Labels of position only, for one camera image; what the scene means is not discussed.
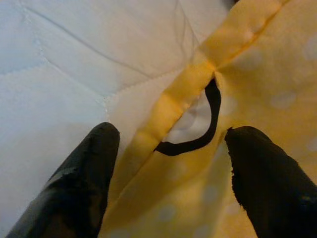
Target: yellow cloth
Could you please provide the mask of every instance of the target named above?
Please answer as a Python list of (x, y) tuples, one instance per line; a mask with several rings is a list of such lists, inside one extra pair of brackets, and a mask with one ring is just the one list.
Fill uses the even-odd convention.
[[(175, 156), (155, 151), (215, 77), (215, 135)], [(317, 182), (317, 4), (241, 0), (164, 91), (117, 162), (101, 238), (253, 238), (231, 189), (223, 141), (251, 125)]]

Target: polka dot fabric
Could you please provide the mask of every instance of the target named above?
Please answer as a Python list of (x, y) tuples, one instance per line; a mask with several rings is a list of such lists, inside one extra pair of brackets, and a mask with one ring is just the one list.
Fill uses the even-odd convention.
[[(231, 126), (259, 128), (317, 182), (316, 12), (315, 0), (233, 7), (116, 164), (101, 238), (255, 238), (231, 190)], [(175, 156), (155, 150), (211, 80), (221, 94), (211, 142)]]

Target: white polka dot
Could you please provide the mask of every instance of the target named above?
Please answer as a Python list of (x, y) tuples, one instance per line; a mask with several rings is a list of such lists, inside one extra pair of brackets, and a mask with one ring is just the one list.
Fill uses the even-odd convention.
[(174, 205), (166, 205), (159, 211), (158, 220), (160, 222), (169, 222), (176, 215), (176, 208)]
[(198, 227), (193, 233), (193, 238), (209, 238), (209, 236), (210, 227), (208, 225)]
[(233, 65), (243, 71), (256, 69), (262, 63), (262, 53), (258, 47), (250, 47), (238, 55), (233, 61)]
[(222, 116), (227, 116), (236, 110), (237, 105), (238, 103), (233, 97), (223, 97), (221, 99), (219, 114)]
[(228, 215), (235, 215), (238, 214), (241, 211), (241, 209), (242, 207), (239, 205), (238, 202), (233, 202), (225, 208), (225, 212)]
[(312, 152), (317, 151), (317, 137), (308, 143), (307, 148)]
[(130, 238), (127, 230), (115, 230), (110, 233), (109, 238)]
[(215, 186), (208, 185), (205, 188), (204, 194), (203, 194), (203, 201), (205, 203), (211, 203), (214, 202), (218, 197), (218, 190)]
[(167, 179), (177, 181), (187, 172), (187, 166), (182, 161), (177, 161), (167, 173)]
[(304, 55), (307, 60), (317, 60), (317, 34), (306, 42)]
[(271, 98), (271, 105), (278, 109), (286, 109), (296, 100), (294, 92), (283, 92)]

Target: yellow fabric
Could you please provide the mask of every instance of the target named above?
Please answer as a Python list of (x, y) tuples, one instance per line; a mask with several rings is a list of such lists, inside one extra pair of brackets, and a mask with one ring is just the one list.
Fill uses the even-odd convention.
[[(214, 76), (221, 106), (211, 143), (176, 156), (154, 151)], [(100, 237), (256, 237), (231, 189), (226, 130), (259, 128), (317, 182), (316, 108), (316, 1), (241, 0), (117, 162)]]

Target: white mattress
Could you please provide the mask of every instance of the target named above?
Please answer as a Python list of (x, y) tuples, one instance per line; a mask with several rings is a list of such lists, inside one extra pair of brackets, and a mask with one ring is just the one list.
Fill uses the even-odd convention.
[(0, 1), (0, 237), (96, 124), (121, 154), (230, 0)]

